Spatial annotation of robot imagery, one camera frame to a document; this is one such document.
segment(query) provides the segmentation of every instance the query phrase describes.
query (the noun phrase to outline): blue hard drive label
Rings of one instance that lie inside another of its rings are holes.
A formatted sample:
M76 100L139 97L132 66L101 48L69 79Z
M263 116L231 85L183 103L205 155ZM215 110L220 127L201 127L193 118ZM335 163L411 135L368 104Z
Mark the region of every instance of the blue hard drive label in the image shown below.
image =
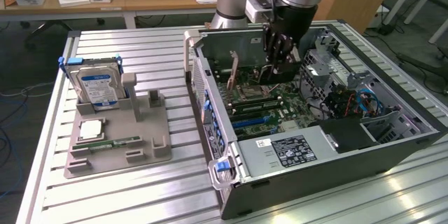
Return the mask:
M111 79L111 76L108 74L101 74L101 75L97 75L97 76L83 76L81 77L83 81L104 80L104 79Z
M91 103L96 106L111 106L117 103L115 88L111 87L112 78L108 74L83 76L83 85Z
M303 135L272 141L271 144L284 167L317 160Z

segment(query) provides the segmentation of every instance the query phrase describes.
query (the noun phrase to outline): floor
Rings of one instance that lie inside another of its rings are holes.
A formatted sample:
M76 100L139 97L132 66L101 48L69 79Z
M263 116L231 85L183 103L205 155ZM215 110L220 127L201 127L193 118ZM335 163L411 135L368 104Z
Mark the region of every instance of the floor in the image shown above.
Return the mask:
M405 10L415 0L408 0L401 11ZM385 0L387 6L393 6L396 0ZM173 15L141 18L141 27L151 27L159 25L159 27L168 26L185 26L185 25L201 25L204 22L212 20L213 14L204 15ZM436 46L431 45L427 40L437 30L448 17L448 10L443 9L433 3L427 3L424 9L413 19L412 24L404 25L403 19L397 22L404 29L404 34L393 32L388 36L381 36L384 41L389 44L396 52L407 54L429 64L439 66L443 61L437 59L440 52ZM67 23L75 30L109 30L124 29L124 20L121 18L105 18L105 24L99 26L95 19L68 20ZM52 27L45 31L36 39L36 50L28 51L23 47L23 40L28 33L35 29L41 22L31 22L31 28L23 29L20 24L13 22L9 27L0 32L0 91L7 93L17 92L19 89L35 85L37 83L47 83L55 80L57 72L57 57L63 53L67 31L60 27ZM371 35L376 35L375 31L368 30ZM396 60L395 54L389 51L385 44L375 37L368 38L380 51L392 59ZM440 46L448 47L448 34L444 34L437 41ZM404 70L411 76L423 83L423 74L412 66L404 65ZM437 90L443 89L443 79L428 74L428 85ZM29 95L39 95L49 92L52 85L41 86L29 91ZM435 94L436 97L448 104L448 98L443 95ZM15 109L17 104L21 103L24 96L3 97L0 96L0 118L4 118ZM13 191L0 198L0 223L13 223L17 217L20 208L20 201L23 197L23 191L25 188L25 181L32 166L32 160L40 135L40 129L44 123L47 106L49 102L49 95L40 97L29 97L27 101L27 115L16 120L11 119L1 123L1 126L12 125L5 128L7 134L15 143L17 149L17 156L23 165L23 179L19 186ZM13 118L19 118L23 114L23 110L13 115ZM0 152L0 162L5 158L5 151ZM0 167L0 195L3 192L11 189L12 185L20 177L17 160L13 155L8 159L8 162Z

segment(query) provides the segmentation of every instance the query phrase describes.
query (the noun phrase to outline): power supply label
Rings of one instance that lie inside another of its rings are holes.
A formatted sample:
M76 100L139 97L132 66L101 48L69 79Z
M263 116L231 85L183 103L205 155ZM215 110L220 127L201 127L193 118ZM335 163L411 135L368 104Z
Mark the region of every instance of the power supply label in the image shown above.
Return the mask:
M284 167L317 160L303 135L272 141L271 143Z

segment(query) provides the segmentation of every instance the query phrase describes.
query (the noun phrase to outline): aluminum work table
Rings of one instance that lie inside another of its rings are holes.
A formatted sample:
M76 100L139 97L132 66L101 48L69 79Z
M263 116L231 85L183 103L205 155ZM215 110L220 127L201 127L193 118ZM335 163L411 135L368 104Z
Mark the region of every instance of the aluminum work table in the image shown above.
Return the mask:
M448 109L347 25L335 27L436 118ZM67 40L64 57L123 57L136 91L165 95L173 158L168 162L65 179L76 92L57 74L17 223L441 223L448 221L448 139L416 152L384 174L223 221L187 93L184 31L195 27L87 31ZM363 65L347 48L340 57Z

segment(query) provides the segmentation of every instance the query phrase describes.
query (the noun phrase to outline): green circuit board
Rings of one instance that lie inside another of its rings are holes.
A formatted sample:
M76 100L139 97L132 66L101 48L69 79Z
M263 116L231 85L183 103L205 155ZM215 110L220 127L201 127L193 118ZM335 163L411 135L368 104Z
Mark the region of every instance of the green circuit board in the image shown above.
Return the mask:
M308 125L316 121L316 117L309 111L307 102L297 93L296 86L292 82L260 86L252 79L247 80L248 81L243 83L239 81L239 84L232 90L227 90L227 83L217 83L224 104L277 98L280 105L277 105L275 109L257 111L257 115L261 115L261 118L268 116L265 122L235 129L239 139L244 140L279 132L297 130L308 127ZM228 115L232 120L233 114L229 107Z

